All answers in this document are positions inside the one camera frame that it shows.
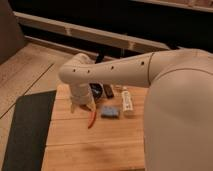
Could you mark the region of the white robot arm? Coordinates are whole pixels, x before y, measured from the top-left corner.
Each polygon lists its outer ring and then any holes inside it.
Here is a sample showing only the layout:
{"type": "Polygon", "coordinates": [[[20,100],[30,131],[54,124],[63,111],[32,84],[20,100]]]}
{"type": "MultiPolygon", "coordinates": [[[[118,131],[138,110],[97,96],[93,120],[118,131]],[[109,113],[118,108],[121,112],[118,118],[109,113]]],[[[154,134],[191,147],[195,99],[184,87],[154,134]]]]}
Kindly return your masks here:
{"type": "Polygon", "coordinates": [[[59,77],[79,104],[90,101],[91,83],[146,87],[146,171],[213,171],[213,53],[167,50],[98,64],[79,53],[59,77]]]}

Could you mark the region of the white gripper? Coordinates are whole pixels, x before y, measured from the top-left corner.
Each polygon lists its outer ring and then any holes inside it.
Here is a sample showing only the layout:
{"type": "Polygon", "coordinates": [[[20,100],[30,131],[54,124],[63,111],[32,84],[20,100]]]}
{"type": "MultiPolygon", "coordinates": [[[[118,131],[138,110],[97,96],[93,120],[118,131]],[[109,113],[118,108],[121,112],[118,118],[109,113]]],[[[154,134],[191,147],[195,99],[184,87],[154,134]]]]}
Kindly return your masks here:
{"type": "Polygon", "coordinates": [[[77,106],[86,106],[93,109],[93,97],[88,84],[70,85],[71,112],[75,111],[77,106]]]}

